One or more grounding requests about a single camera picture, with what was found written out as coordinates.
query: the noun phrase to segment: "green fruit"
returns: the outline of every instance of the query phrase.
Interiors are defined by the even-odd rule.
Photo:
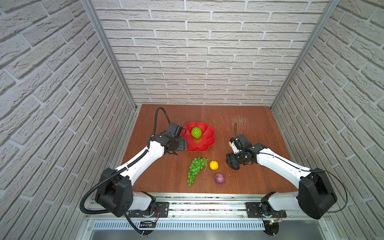
[[[201,129],[200,129],[199,127],[194,127],[194,128],[192,129],[192,131],[191,131],[191,135],[192,135],[192,137],[194,137],[194,138],[199,138],[199,137],[201,137],[201,134],[202,134],[202,132],[201,132]]]

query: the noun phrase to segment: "brown wooden surface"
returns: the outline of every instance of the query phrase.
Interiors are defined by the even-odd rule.
[[[136,192],[183,192],[221,194],[267,194],[271,191],[292,192],[297,188],[274,171],[259,164],[231,169],[226,163],[226,154],[233,152],[228,142],[234,137],[233,125],[237,123],[237,134],[245,134],[252,144],[262,143],[275,153],[290,159],[283,138],[269,107],[253,106],[192,106],[151,105],[141,107],[127,151],[122,163],[127,162],[147,144],[152,135],[156,108],[162,106],[171,122],[186,126],[191,121],[203,121],[215,130],[216,143],[206,152],[178,152],[178,156],[165,154],[151,164],[133,186]],[[160,110],[156,133],[168,129],[167,120]],[[206,157],[218,162],[219,168],[209,166],[196,176],[188,187],[188,170],[195,157]],[[222,173],[225,183],[214,181],[216,173]]]

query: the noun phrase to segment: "white brick wall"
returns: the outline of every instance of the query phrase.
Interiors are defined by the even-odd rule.
[[[273,110],[292,159],[346,186],[331,214],[344,239],[384,237],[384,12],[370,2],[341,0]]]
[[[327,3],[93,2],[139,106],[270,106]],[[252,87],[259,90],[252,100],[245,92],[229,92]]]
[[[0,8],[0,239],[74,239],[133,111],[80,0]]]

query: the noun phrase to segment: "yellow lemon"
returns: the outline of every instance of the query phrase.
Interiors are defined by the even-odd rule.
[[[211,161],[209,163],[209,167],[212,169],[212,170],[216,170],[218,169],[218,163],[216,161]]]

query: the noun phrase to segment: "red onion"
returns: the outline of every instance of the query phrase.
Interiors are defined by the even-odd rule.
[[[215,182],[216,182],[217,184],[223,184],[223,183],[225,182],[224,175],[221,174],[221,173],[217,173],[217,174],[215,175]]]

